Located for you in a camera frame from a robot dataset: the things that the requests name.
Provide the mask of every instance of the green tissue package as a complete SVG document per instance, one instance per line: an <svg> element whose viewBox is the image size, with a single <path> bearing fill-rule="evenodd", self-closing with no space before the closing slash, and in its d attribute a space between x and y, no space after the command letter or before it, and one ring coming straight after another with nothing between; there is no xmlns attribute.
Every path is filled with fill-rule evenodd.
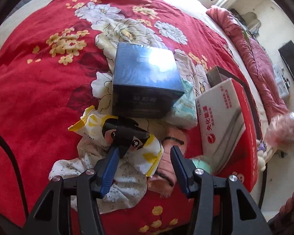
<svg viewBox="0 0 294 235"><path fill-rule="evenodd" d="M192 129L197 126L194 86L191 82L181 79L184 94L171 107L165 121L179 128Z"/></svg>

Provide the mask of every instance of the white bed sheet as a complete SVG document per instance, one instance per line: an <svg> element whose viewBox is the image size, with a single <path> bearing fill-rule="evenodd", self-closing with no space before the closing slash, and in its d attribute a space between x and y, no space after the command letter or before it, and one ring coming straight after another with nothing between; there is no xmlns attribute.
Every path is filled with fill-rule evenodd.
<svg viewBox="0 0 294 235"><path fill-rule="evenodd" d="M12 33L12 31L29 15L31 15L33 12L39 10L40 8L46 6L49 2L52 0L32 0L29 3L25 4L22 8L20 8L18 11L16 11L13 15L11 15L2 25L0 26L0 49L2 45L4 44L5 40L8 38L8 36ZM268 120L266 116L266 112L264 110L264 106L262 104L261 98L259 96L259 93L255 87L255 84L253 83L240 55L238 54L236 48L234 47L233 43L230 41L230 39L225 35L224 31L208 16L206 15L207 9L198 1L198 0L163 0L177 8L179 8L184 13L187 13L188 15L202 20L207 26L212 28L215 32L220 34L229 44L229 48L231 49L234 60L238 64L240 70L244 74L250 90L252 92L252 95L256 101L259 118L261 122L261 130L262 133L265 134L267 128L268 128ZM254 188L254 194L253 197L257 202L257 198L259 196L259 185L256 185Z"/></svg>

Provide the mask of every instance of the black screen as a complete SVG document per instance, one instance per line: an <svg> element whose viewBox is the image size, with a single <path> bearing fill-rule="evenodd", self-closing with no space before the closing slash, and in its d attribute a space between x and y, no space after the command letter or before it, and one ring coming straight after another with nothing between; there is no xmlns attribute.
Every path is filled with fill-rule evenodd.
<svg viewBox="0 0 294 235"><path fill-rule="evenodd" d="M289 41L279 49L279 52L294 80L294 43Z"/></svg>

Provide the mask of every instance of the rolled pink blanket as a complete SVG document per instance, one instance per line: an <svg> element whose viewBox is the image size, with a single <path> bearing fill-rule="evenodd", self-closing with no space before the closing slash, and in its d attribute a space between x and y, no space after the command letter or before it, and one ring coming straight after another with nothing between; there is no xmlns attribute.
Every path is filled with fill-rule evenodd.
<svg viewBox="0 0 294 235"><path fill-rule="evenodd" d="M169 197L176 183L176 176L170 159L170 150L178 146L184 155L187 147L187 136L176 127L169 127L168 134L162 141L164 152L158 168L152 177L147 178L147 189Z"/></svg>

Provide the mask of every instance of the black cartoon hair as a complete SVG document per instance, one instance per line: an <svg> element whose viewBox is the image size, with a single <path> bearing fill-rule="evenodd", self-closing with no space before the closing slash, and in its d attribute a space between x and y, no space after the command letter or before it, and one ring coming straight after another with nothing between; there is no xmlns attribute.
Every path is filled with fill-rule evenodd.
<svg viewBox="0 0 294 235"><path fill-rule="evenodd" d="M150 137L149 132L138 127L138 123L135 120L123 117L119 117L118 119L108 118L103 124L103 137L105 136L107 131L116 129L118 126L125 126L132 129L132 136L135 136L142 142L142 145L138 149L142 148Z"/></svg>

